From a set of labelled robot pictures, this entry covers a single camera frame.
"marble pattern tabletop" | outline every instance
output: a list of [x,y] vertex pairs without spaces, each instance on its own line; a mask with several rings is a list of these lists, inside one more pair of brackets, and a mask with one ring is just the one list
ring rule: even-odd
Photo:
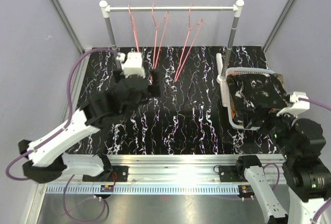
[[[121,48],[121,52],[133,51]],[[148,73],[153,48],[141,48]],[[178,81],[174,76],[182,47],[161,48],[158,63],[161,97],[141,106],[132,118],[87,137],[68,150],[71,154],[259,154],[275,153],[268,136],[235,130],[221,106],[216,82],[216,53],[225,47],[193,47]],[[234,47],[230,67],[268,68],[261,47]],[[78,107],[89,96],[114,85],[113,56],[92,54],[85,73]]]

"black garment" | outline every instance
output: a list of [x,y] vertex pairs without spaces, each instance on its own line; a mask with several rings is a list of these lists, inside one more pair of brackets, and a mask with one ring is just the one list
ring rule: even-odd
[[234,121],[244,127],[259,117],[257,108],[278,112],[287,106],[286,91],[273,74],[229,75],[227,83],[235,112]]

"laundry basket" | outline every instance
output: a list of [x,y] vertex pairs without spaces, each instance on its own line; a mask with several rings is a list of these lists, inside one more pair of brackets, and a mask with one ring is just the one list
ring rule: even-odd
[[[267,69],[260,69],[260,68],[247,68],[247,67],[233,67],[228,68],[225,72],[225,78],[228,77],[230,74],[274,74],[273,70]],[[227,84],[227,99],[228,99],[228,115],[229,115],[229,122],[231,126],[235,129],[242,129],[242,130],[258,130],[260,127],[251,127],[249,129],[244,128],[244,126],[237,125],[232,120],[232,113],[231,113],[231,102],[230,102],[230,90]]]

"gray wall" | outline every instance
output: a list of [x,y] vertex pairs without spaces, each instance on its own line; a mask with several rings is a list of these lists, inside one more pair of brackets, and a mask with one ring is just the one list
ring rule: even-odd
[[[59,0],[84,48],[109,46],[109,39],[99,8],[100,0]],[[113,6],[156,5],[223,5],[232,6],[236,0],[106,0]],[[261,46],[270,34],[287,0],[244,0],[235,45]],[[155,29],[150,12],[136,13],[140,46],[154,45]],[[192,22],[203,18],[204,24],[196,40],[197,46],[226,45],[233,14],[231,12],[194,12]],[[134,38],[127,12],[111,16],[117,44],[133,47]],[[183,46],[187,35],[187,13],[171,12],[164,46]]]
[[[267,51],[271,69],[284,74],[287,91],[331,104],[331,9],[329,0],[297,0]],[[322,160],[331,170],[331,113],[316,106],[305,117],[322,124]]]
[[[0,0],[0,6],[0,222],[16,224],[23,223],[33,183],[8,179],[5,167],[19,155],[19,141],[59,125],[78,53],[49,0]],[[11,171],[23,176],[20,166]]]

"reflective gray floor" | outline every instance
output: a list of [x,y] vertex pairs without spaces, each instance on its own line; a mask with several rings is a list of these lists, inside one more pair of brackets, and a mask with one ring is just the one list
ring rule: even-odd
[[[288,187],[280,185],[275,191],[282,206],[290,206]],[[70,209],[88,195],[67,195]],[[260,206],[254,201],[226,200],[234,196],[135,196],[113,195],[107,198],[109,214],[101,221],[106,224],[195,224],[195,223],[251,223],[263,224]],[[94,199],[84,202],[70,213],[80,220],[91,220],[102,210],[102,203]],[[76,223],[63,213],[62,195],[46,195],[39,224]]]

